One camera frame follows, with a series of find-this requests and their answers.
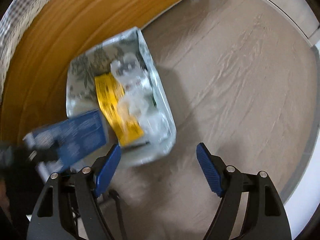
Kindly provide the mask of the dark blue box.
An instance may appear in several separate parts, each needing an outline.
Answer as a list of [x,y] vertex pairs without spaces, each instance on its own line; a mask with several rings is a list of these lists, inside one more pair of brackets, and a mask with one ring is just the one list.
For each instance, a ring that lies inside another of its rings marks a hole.
[[42,168],[48,173],[60,172],[108,143],[107,124],[101,111],[96,109],[37,128],[23,141],[32,150],[56,150],[57,159],[44,161]]

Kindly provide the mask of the yellow snack wrapper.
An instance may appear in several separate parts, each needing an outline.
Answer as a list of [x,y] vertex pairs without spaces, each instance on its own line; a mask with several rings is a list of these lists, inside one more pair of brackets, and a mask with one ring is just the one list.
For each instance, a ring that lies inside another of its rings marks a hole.
[[120,146],[125,147],[140,139],[144,131],[137,119],[130,116],[127,109],[118,108],[125,95],[122,85],[111,73],[94,78],[99,108],[115,132]]

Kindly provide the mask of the clear plastic bag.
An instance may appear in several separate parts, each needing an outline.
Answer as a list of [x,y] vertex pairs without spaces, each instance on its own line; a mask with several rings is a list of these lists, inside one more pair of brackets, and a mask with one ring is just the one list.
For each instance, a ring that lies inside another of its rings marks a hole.
[[160,143],[168,137],[167,117],[154,103],[148,71],[143,69],[134,53],[125,53],[111,63],[111,74],[124,89],[117,103],[122,128],[130,125],[143,132],[146,142]]

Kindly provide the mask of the floral trash bin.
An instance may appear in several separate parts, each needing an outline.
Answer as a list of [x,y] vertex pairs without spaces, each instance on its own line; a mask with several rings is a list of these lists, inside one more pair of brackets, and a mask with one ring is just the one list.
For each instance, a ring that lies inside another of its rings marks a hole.
[[126,167],[168,155],[176,141],[171,109],[142,34],[126,30],[72,59],[66,86],[66,113],[99,109],[111,140],[119,141]]

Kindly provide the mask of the white built-in wardrobe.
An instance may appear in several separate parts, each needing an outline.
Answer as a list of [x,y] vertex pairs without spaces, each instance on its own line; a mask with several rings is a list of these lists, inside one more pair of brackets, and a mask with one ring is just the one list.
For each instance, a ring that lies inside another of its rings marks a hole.
[[319,20],[306,0],[262,1],[288,20],[310,46],[314,46],[319,42]]

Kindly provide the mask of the wooden bed frame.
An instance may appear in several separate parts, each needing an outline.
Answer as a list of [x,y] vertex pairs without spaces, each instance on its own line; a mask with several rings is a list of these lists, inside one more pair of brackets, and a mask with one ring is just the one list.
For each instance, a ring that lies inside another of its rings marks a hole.
[[144,26],[178,1],[50,0],[10,60],[1,140],[21,142],[32,129],[65,119],[71,60],[126,29]]

